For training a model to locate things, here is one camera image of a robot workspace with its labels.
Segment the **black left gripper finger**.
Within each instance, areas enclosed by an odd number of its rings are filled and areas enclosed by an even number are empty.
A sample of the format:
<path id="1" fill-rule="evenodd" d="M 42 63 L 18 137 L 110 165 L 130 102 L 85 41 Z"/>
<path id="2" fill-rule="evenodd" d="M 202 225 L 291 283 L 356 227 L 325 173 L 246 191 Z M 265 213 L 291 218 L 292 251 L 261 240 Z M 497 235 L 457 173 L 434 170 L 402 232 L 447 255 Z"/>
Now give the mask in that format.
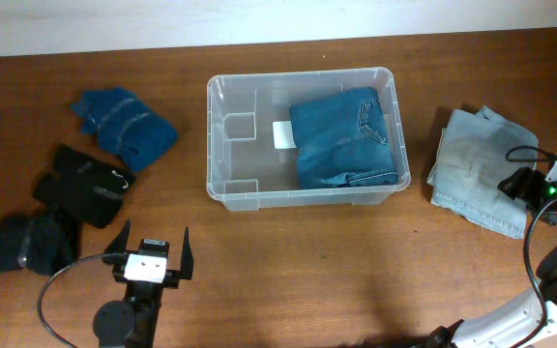
<path id="1" fill-rule="evenodd" d="M 183 247 L 181 253 L 181 262 L 180 262 L 180 279 L 184 280 L 192 280 L 194 269 L 194 258 L 191 250 L 191 243 L 190 243 L 190 232 L 189 228 L 186 227 L 183 239 Z"/>
<path id="2" fill-rule="evenodd" d="M 130 236 L 131 221 L 128 219 L 122 230 L 110 242 L 103 252 L 104 264 L 125 264 L 128 258 L 126 246 Z"/>

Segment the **light blue jeans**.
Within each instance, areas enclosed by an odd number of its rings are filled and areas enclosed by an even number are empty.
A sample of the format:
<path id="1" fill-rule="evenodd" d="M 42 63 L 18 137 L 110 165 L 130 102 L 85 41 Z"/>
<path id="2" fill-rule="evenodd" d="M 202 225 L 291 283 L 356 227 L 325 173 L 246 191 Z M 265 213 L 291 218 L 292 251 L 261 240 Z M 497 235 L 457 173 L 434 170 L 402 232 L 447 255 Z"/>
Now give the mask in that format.
<path id="1" fill-rule="evenodd" d="M 533 160 L 539 139 L 488 107 L 476 113 L 453 111 L 443 128 L 427 182 L 431 203 L 449 209 L 479 226 L 513 239 L 524 237 L 526 205 L 498 189 L 523 165 L 505 159 L 514 147 L 522 159 Z"/>

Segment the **teal blue garment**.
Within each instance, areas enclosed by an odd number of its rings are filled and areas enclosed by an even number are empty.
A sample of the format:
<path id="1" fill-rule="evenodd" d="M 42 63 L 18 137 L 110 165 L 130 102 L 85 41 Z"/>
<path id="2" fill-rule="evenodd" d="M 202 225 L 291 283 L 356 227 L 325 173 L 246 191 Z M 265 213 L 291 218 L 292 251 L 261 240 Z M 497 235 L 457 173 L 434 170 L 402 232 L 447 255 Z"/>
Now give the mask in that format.
<path id="1" fill-rule="evenodd" d="M 82 120 L 80 131 L 94 134 L 99 147 L 133 173 L 158 160 L 179 138 L 169 122 L 121 87 L 84 91 L 71 110 Z"/>

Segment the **dark blue jeans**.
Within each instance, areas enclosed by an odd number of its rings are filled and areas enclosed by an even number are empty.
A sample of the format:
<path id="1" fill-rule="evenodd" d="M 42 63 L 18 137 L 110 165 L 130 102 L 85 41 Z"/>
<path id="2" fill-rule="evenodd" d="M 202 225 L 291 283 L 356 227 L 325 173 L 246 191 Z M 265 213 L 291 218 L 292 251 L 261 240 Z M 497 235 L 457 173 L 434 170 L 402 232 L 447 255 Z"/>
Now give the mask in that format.
<path id="1" fill-rule="evenodd" d="M 301 189 L 398 183 L 384 113 L 373 87 L 354 88 L 289 108 Z"/>

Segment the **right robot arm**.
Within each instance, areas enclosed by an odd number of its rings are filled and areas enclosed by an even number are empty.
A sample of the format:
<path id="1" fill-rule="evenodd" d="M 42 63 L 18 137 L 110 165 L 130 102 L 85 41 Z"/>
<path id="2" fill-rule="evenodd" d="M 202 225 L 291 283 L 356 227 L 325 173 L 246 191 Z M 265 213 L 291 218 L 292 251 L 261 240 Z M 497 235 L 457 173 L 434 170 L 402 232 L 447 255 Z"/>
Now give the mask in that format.
<path id="1" fill-rule="evenodd" d="M 557 335 L 557 247 L 538 268 L 530 260 L 537 222 L 557 221 L 557 182 L 548 182 L 540 171 L 521 168 L 498 189 L 524 201 L 532 213 L 523 241 L 523 261 L 531 288 L 482 317 L 437 328 L 417 348 L 528 347 Z"/>

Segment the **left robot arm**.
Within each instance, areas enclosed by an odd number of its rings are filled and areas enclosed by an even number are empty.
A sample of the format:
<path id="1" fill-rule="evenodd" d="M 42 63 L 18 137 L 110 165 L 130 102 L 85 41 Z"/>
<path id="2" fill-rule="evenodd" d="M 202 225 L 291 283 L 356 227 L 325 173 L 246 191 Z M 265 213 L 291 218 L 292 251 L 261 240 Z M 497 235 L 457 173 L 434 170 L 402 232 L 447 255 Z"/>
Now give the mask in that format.
<path id="1" fill-rule="evenodd" d="M 167 267 L 169 242 L 143 239 L 138 249 L 127 250 L 130 231 L 131 224 L 126 222 L 102 257 L 126 291 L 123 299 L 102 305 L 94 316 L 93 332 L 101 347 L 152 348 L 163 291 L 192 279 L 194 259 L 188 232 L 184 233 L 180 268 L 171 270 Z"/>

